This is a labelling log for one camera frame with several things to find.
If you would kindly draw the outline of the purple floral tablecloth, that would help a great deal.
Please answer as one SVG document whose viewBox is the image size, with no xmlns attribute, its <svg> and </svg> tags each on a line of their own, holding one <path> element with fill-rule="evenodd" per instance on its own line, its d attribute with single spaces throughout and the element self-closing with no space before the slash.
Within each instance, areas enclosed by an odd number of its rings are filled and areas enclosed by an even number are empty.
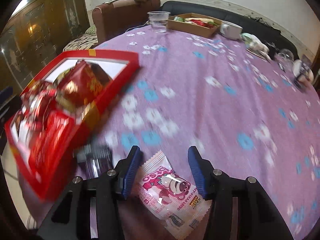
<svg viewBox="0 0 320 240">
<path fill-rule="evenodd" d="M 192 180 L 187 151 L 229 176 L 257 178 L 294 239 L 319 219 L 319 98 L 299 91 L 292 73 L 250 54 L 243 43 L 143 27 L 100 49 L 134 51 L 140 69 L 110 111 L 97 144 L 115 161 L 138 145 L 162 151 Z"/>
</svg>

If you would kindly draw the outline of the white ceramic mug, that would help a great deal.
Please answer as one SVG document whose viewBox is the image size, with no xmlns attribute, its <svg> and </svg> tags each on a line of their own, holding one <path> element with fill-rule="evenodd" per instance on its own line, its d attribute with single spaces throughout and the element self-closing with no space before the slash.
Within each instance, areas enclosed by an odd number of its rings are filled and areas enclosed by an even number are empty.
<svg viewBox="0 0 320 240">
<path fill-rule="evenodd" d="M 243 28 L 235 23 L 222 21 L 220 25 L 220 34 L 230 40 L 239 40 Z"/>
</svg>

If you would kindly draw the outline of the white crumpled tissue pile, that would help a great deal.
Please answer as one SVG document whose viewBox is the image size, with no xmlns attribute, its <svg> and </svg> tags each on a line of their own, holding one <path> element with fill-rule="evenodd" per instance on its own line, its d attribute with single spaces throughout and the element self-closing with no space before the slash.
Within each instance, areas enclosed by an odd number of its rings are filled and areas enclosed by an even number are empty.
<svg viewBox="0 0 320 240">
<path fill-rule="evenodd" d="M 242 33 L 241 38 L 246 44 L 246 48 L 248 50 L 250 50 L 253 53 L 259 54 L 260 56 L 264 57 L 267 61 L 271 61 L 271 58 L 269 56 L 269 48 L 267 47 L 267 45 L 263 44 L 263 42 L 261 42 L 259 38 L 249 33 Z"/>
</svg>

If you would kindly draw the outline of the patterned blanket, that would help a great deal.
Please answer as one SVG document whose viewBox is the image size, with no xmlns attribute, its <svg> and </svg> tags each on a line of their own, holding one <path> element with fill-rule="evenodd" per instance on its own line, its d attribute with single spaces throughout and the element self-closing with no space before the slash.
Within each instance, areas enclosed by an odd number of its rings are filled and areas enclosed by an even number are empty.
<svg viewBox="0 0 320 240">
<path fill-rule="evenodd" d="M 90 26 L 84 34 L 69 42 L 63 52 L 71 50 L 88 50 L 93 49 L 99 44 L 97 37 L 97 28 L 95 25 Z"/>
</svg>

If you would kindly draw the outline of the pink Lotso snack packet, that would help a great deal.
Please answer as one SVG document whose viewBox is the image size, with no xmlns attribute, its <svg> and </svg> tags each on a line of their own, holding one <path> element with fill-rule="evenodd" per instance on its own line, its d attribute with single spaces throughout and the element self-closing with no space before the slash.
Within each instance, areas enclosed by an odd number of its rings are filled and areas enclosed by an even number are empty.
<svg viewBox="0 0 320 240">
<path fill-rule="evenodd" d="M 174 171 L 162 151 L 140 166 L 132 191 L 176 239 L 189 236 L 212 204 Z"/>
</svg>

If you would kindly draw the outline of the brown cardboard snack box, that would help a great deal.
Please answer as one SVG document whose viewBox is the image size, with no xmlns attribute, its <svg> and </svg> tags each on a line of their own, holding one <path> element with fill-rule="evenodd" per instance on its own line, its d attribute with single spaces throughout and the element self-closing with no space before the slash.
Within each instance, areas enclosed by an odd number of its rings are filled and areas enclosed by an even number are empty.
<svg viewBox="0 0 320 240">
<path fill-rule="evenodd" d="M 191 12 L 170 16 L 167 29 L 210 38 L 219 31 L 221 24 L 220 19 Z"/>
</svg>

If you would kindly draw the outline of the red gold snack packet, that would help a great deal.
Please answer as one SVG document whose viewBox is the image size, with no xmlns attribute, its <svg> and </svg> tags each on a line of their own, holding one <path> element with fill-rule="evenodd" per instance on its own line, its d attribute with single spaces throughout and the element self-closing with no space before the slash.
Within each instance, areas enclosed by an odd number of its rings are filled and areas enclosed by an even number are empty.
<svg viewBox="0 0 320 240">
<path fill-rule="evenodd" d="M 62 108 L 74 113 L 95 100 L 112 80 L 98 64 L 79 60 L 54 81 L 55 99 Z"/>
</svg>

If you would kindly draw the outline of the clear glass jar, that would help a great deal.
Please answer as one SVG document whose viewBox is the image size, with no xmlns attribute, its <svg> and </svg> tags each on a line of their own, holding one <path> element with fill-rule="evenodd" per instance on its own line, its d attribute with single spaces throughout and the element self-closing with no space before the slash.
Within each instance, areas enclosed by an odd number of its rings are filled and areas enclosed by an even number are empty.
<svg viewBox="0 0 320 240">
<path fill-rule="evenodd" d="M 288 49 L 281 49 L 275 55 L 278 66 L 283 72 L 292 72 L 294 55 Z"/>
</svg>

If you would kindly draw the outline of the dark purple snack packet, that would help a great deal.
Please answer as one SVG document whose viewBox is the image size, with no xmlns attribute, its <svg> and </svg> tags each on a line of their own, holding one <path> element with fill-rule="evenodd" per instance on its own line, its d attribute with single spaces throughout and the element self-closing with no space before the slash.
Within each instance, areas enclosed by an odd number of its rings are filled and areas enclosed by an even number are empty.
<svg viewBox="0 0 320 240">
<path fill-rule="evenodd" d="M 84 145 L 75 152 L 75 158 L 85 179 L 98 178 L 114 169 L 112 150 L 108 145 Z"/>
</svg>

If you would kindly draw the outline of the wooden cabinet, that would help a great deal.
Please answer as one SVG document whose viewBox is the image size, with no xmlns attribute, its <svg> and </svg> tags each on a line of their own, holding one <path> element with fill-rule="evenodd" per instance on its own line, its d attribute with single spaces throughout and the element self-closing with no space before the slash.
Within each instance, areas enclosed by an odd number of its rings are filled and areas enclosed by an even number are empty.
<svg viewBox="0 0 320 240">
<path fill-rule="evenodd" d="M 22 0 L 1 33 L 1 89 L 20 93 L 88 28 L 85 0 Z"/>
</svg>

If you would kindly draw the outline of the clear plastic cup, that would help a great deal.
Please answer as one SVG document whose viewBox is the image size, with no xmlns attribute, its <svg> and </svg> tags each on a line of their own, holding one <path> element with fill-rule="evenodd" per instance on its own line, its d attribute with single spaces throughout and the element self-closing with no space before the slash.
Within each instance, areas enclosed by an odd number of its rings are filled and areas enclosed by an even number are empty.
<svg viewBox="0 0 320 240">
<path fill-rule="evenodd" d="M 151 11 L 148 12 L 149 25 L 156 33 L 165 33 L 167 31 L 167 22 L 170 12 L 167 11 Z"/>
</svg>

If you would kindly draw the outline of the red gift box tray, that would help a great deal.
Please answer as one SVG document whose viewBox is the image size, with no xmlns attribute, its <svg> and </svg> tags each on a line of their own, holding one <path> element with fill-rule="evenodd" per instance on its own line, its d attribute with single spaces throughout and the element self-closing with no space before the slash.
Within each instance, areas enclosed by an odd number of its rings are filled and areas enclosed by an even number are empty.
<svg viewBox="0 0 320 240">
<path fill-rule="evenodd" d="M 71 113 L 57 103 L 54 81 L 79 60 L 98 64 L 112 81 L 84 108 Z M 4 125 L 19 172 L 41 199 L 54 201 L 75 171 L 74 151 L 139 68 L 139 55 L 121 50 L 65 51 L 25 87 L 22 105 Z"/>
</svg>

